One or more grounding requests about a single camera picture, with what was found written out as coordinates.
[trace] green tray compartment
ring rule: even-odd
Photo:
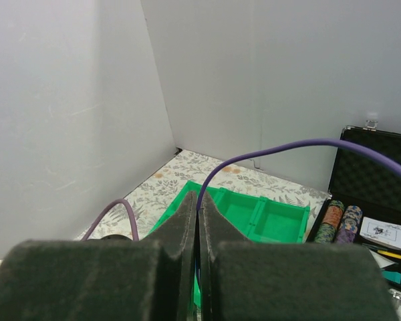
[[[260,197],[263,206],[248,238],[257,242],[301,243],[306,231],[309,207],[298,207]]]
[[[260,207],[258,198],[225,190],[216,204],[220,213],[248,237]]]

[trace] white backdrop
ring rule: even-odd
[[[0,258],[76,236],[174,152],[139,0],[0,1]]]
[[[377,114],[401,132],[401,0],[142,0],[177,146],[229,158],[335,137]],[[336,150],[257,166],[327,189]]]

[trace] yellow object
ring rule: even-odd
[[[390,256],[390,257],[395,257],[396,259],[401,259],[401,255],[400,254],[395,254],[395,253],[391,253],[391,252],[388,252],[388,251],[382,251],[382,250],[377,251],[377,253],[382,254],[382,255],[386,255],[386,256]]]

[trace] black case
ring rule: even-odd
[[[401,134],[349,126],[342,131],[340,139],[376,150],[401,164]],[[315,238],[328,204],[333,199],[343,202],[345,207],[359,206],[363,211],[363,219],[370,217],[401,225],[401,178],[366,157],[339,148],[329,182],[329,193],[331,199],[322,205],[307,237],[308,242]],[[371,243],[359,232],[360,228],[355,243]],[[401,259],[386,258],[397,263],[386,268],[386,271],[401,273]],[[389,283],[401,290],[400,285]]]

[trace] patterned surface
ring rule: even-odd
[[[134,210],[140,238],[148,234],[187,181],[203,183],[207,175],[220,163],[218,159],[184,150],[133,190],[126,199]],[[211,186],[224,187],[256,197],[264,196],[282,203],[310,206],[305,236],[328,196],[327,193],[237,165],[223,169],[213,179]],[[115,206],[103,218],[92,233],[92,238],[99,239],[109,234],[132,237],[129,220],[122,205]]]
[[[374,149],[401,164],[401,135],[351,129],[344,139]],[[373,161],[339,150],[331,192],[401,211],[401,179]]]
[[[315,236],[315,243],[320,244],[328,244],[331,243],[334,239],[334,235],[336,234],[336,229],[333,225],[328,223],[322,223],[319,226],[318,232]]]
[[[362,210],[358,206],[348,206],[342,217],[342,224],[336,235],[336,243],[353,243],[362,218]]]
[[[339,227],[340,219],[342,218],[345,207],[341,201],[329,202],[327,212],[323,218],[322,223],[327,223],[334,226],[335,229]]]

